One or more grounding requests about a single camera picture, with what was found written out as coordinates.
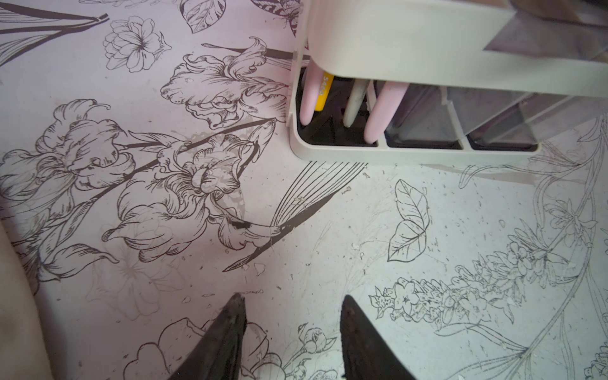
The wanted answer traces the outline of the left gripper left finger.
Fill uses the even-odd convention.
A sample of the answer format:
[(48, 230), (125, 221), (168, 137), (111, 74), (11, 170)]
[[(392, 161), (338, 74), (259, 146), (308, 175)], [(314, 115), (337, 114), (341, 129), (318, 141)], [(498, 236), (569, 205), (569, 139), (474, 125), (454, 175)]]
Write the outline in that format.
[(246, 326), (245, 299), (236, 293), (169, 379), (238, 379)]

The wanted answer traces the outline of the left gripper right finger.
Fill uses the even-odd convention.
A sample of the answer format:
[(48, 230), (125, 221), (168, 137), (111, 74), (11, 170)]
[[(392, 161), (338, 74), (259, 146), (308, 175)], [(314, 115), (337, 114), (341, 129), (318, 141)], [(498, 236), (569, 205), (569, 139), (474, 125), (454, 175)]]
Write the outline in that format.
[(344, 379), (416, 379), (350, 295), (345, 296), (342, 302), (340, 335)]

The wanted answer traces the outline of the pink toothbrush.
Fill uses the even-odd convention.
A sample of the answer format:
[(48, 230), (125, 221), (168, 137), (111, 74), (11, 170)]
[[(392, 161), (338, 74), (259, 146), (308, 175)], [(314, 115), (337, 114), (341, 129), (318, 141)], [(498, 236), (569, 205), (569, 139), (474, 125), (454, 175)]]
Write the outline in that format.
[(384, 135), (409, 88), (408, 82), (386, 82), (364, 128), (364, 141), (373, 144)]
[(304, 79), (299, 111), (299, 121), (302, 126), (309, 125), (313, 119), (323, 81), (323, 69), (321, 69), (315, 61), (310, 60)]

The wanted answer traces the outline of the white toothbrush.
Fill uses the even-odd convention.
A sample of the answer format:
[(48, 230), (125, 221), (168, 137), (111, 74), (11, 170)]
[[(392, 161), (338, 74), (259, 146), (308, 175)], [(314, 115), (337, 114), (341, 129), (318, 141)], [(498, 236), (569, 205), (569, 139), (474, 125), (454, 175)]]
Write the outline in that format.
[(348, 97), (348, 103), (343, 115), (343, 125), (345, 128), (350, 128), (358, 115), (364, 98), (367, 94), (369, 79), (355, 79), (352, 85), (351, 93)]

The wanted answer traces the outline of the yellow toothbrush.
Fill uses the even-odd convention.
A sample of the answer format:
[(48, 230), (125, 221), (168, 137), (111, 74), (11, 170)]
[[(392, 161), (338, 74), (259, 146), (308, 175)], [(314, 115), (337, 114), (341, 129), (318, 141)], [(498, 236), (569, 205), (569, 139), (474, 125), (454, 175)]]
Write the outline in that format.
[(324, 109), (324, 107), (326, 106), (326, 102), (329, 97), (329, 92), (331, 90), (333, 80), (334, 80), (333, 74), (329, 74), (326, 71), (323, 72), (321, 86), (320, 86), (319, 93), (318, 93), (318, 98), (317, 98), (317, 101), (316, 101), (316, 104), (314, 107), (315, 112), (321, 112)]

